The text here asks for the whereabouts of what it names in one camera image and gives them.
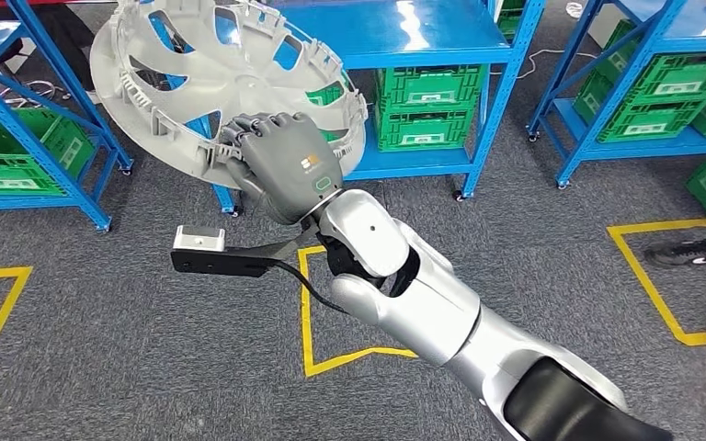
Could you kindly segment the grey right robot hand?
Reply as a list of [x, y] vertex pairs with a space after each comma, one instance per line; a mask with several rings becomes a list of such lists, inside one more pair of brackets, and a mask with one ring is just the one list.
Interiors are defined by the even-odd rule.
[[241, 114], [221, 139], [241, 152], [226, 161], [234, 182], [279, 224], [298, 223], [343, 186], [339, 160], [303, 113]]

